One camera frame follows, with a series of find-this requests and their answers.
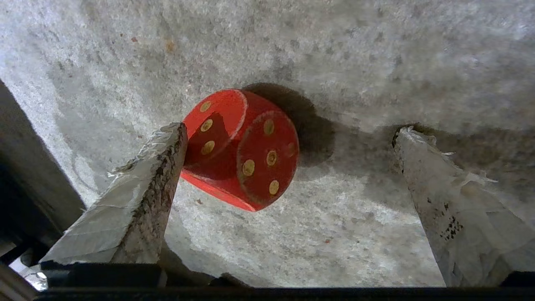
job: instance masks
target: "die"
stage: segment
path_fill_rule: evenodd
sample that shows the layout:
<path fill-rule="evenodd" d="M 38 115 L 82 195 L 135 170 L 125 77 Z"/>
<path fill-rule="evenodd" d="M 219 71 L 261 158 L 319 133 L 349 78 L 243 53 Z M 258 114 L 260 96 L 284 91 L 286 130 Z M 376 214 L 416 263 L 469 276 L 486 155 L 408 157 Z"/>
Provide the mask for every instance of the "die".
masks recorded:
<path fill-rule="evenodd" d="M 299 141 L 292 121 L 270 101 L 238 89 L 218 91 L 184 124 L 189 142 L 181 176 L 204 192 L 254 212 L 290 185 Z"/>

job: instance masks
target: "gray concrete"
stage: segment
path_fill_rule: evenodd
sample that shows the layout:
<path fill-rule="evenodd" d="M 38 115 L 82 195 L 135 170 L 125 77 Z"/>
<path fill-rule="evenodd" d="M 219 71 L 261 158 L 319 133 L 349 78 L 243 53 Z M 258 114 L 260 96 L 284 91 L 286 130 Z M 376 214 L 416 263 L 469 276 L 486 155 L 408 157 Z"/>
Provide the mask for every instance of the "gray concrete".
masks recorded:
<path fill-rule="evenodd" d="M 402 124 L 437 131 L 459 164 L 533 202 L 533 1 L 0 9 L 0 77 L 87 205 L 107 171 L 211 92 L 293 90 L 282 100 L 304 152 L 273 206 L 247 213 L 179 183 L 166 240 L 193 270 L 264 286 L 443 285 L 395 164 Z"/>

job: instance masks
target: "red die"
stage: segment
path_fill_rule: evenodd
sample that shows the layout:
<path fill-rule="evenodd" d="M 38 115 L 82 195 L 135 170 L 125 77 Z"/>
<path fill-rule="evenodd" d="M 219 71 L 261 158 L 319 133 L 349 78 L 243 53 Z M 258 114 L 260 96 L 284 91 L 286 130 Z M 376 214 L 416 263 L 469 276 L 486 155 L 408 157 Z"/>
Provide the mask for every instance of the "red die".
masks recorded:
<path fill-rule="evenodd" d="M 292 181 L 299 141 L 273 103 L 228 89 L 201 101 L 184 119 L 188 150 L 182 178 L 248 211 L 277 200 Z"/>

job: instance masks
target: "concrete surface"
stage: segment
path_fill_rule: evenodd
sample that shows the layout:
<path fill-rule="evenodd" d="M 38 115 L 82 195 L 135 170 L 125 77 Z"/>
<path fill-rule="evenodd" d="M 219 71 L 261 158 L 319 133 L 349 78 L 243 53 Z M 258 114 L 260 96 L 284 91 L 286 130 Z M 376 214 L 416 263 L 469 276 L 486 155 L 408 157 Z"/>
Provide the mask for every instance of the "concrete surface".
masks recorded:
<path fill-rule="evenodd" d="M 251 214 L 181 182 L 166 232 L 196 271 L 259 286 L 443 285 L 391 140 L 437 131 L 532 202 L 532 1 L 13 1 L 0 77 L 86 205 L 206 95 L 282 95 L 303 155 Z"/>

